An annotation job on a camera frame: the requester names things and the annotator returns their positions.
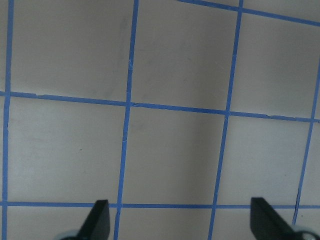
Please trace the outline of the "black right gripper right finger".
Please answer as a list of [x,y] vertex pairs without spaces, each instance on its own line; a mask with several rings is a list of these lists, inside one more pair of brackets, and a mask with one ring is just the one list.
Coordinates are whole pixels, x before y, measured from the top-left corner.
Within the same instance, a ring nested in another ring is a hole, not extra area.
[[256,240],[302,240],[263,197],[250,201],[250,230]]

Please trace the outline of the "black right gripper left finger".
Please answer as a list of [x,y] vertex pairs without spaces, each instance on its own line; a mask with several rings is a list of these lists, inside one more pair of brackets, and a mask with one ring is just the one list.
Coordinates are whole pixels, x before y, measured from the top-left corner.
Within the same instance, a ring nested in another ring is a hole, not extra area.
[[109,202],[97,200],[79,232],[75,236],[76,240],[107,240],[110,235],[110,211]]

